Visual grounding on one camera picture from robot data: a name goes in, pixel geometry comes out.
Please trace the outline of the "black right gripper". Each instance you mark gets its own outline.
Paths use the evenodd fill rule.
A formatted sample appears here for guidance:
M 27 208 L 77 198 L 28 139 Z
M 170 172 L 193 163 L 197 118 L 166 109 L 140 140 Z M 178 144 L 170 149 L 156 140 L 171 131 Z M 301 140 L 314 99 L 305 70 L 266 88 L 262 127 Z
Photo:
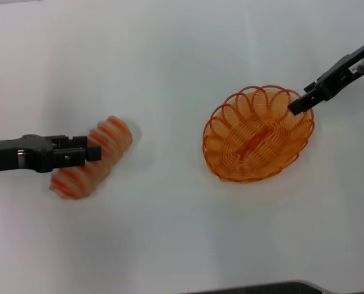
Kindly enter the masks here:
M 364 75 L 364 45 L 336 62 L 317 81 L 304 88 L 305 95 L 288 105 L 293 115 L 306 112 L 322 101 L 334 98 L 340 91 Z

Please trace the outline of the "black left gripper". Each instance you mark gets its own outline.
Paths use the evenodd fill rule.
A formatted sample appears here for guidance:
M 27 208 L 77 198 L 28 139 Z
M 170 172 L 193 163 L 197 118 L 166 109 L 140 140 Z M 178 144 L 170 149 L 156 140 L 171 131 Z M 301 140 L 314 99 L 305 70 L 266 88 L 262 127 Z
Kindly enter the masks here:
M 79 167 L 101 159 L 102 148 L 87 147 L 87 136 L 57 135 L 49 140 L 39 135 L 24 135 L 0 140 L 0 172 L 28 169 L 47 173 L 54 168 Z

